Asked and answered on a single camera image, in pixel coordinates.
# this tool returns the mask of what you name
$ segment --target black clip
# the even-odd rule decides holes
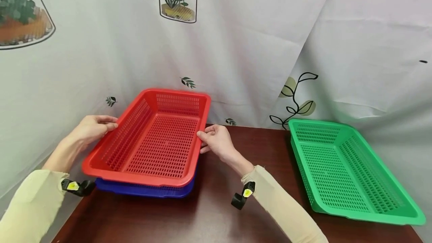
[[[77,181],[71,181],[68,179],[64,179],[61,182],[61,188],[63,190],[79,197],[89,196],[95,187],[96,184],[90,180],[85,180],[81,184],[79,184]]]
[[[236,208],[241,210],[246,203],[246,200],[253,194],[255,191],[255,182],[250,181],[245,184],[243,187],[243,191],[241,195],[236,193],[231,200],[231,204]]]

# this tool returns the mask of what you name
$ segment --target wooden table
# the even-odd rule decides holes
[[[234,146],[269,171],[312,215],[331,243],[422,242],[411,226],[348,220],[312,211],[283,130],[228,127]],[[231,206],[239,177],[212,153],[200,156],[196,183],[184,199],[153,199],[94,191],[84,198],[53,243],[254,243],[289,242],[250,198]],[[287,218],[295,218],[287,212]]]

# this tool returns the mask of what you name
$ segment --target green basket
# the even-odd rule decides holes
[[[353,127],[315,120],[288,124],[314,211],[388,224],[426,223],[421,209]]]

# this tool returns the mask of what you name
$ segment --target red basket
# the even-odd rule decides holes
[[[210,97],[187,91],[141,92],[82,164],[85,174],[149,186],[183,187],[194,177]]]

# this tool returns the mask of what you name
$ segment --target stacked baskets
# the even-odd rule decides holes
[[[353,127],[290,120],[289,129],[314,211],[388,224],[426,223],[421,209]]]
[[[148,89],[82,164],[99,189],[144,197],[182,198],[194,185],[210,109],[206,94]]]

